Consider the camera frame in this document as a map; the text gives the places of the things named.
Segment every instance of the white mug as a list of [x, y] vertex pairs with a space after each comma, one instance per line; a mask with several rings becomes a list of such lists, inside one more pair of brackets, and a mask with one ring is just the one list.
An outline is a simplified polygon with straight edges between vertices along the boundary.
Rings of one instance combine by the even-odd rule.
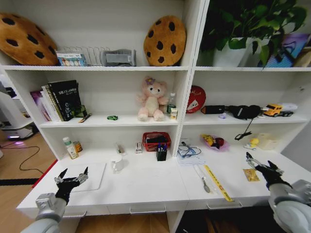
[[114, 155], [111, 159], [111, 166], [114, 172], [119, 172], [123, 169], [122, 155]]

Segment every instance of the drawer handle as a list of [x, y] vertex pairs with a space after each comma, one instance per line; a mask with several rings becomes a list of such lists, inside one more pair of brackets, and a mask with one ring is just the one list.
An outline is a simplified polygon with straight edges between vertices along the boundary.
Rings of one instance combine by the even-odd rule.
[[166, 212], [166, 206], [164, 206], [164, 210], [155, 210], [155, 211], [132, 211], [132, 207], [130, 207], [130, 214], [139, 215], [139, 214], [161, 214]]
[[210, 210], [223, 210], [223, 209], [240, 209], [243, 207], [242, 203], [239, 201], [237, 205], [229, 205], [229, 206], [222, 206], [222, 207], [210, 207], [208, 203], [206, 203], [208, 209]]
[[64, 215], [63, 218], [75, 218], [75, 217], [85, 217], [86, 216], [86, 210], [81, 215]]

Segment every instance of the power outlet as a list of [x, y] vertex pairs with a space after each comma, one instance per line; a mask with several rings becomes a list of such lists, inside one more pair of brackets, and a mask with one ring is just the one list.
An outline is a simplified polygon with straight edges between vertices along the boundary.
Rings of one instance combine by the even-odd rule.
[[186, 143], [188, 146], [190, 145], [190, 138], [181, 138], [179, 141], [179, 145], [182, 146], [182, 142]]

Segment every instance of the white book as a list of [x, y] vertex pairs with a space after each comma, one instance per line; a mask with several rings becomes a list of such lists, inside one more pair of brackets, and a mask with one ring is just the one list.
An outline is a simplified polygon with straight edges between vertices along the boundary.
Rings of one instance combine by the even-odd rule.
[[54, 119], [55, 119], [55, 121], [62, 121], [61, 120], [61, 118], [59, 117], [59, 115], [58, 115], [58, 113], [57, 113], [57, 111], [56, 111], [56, 109], [55, 109], [55, 106], [54, 106], [54, 104], [53, 104], [53, 102], [52, 102], [52, 100], [51, 100], [51, 98], [50, 98], [50, 96], [49, 96], [49, 94], [48, 94], [48, 92], [47, 92], [47, 89], [46, 89], [46, 87], [45, 86], [42, 86], [42, 96], [44, 96], [45, 97], [45, 99], [47, 100], [47, 103], [48, 103], [48, 108], [53, 112], [53, 116], [54, 116]]
[[42, 104], [43, 104], [45, 110], [48, 112], [51, 120], [52, 121], [57, 121], [54, 112], [52, 111], [52, 109], [50, 108], [50, 106], [48, 104], [48, 100], [47, 100], [46, 96], [44, 95], [44, 92], [40, 91], [40, 93], [42, 95], [42, 98], [41, 98]]

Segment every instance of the pink teddy bear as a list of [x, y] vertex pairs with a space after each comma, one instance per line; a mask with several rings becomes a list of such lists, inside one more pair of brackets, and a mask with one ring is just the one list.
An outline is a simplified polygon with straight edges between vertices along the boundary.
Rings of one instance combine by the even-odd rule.
[[156, 82], [151, 77], [146, 77], [142, 82], [142, 95], [138, 96], [138, 101], [143, 107], [138, 112], [138, 119], [146, 121], [148, 117], [154, 117], [156, 121], [164, 120], [164, 106], [168, 103], [168, 98], [164, 97], [167, 91], [166, 82]]

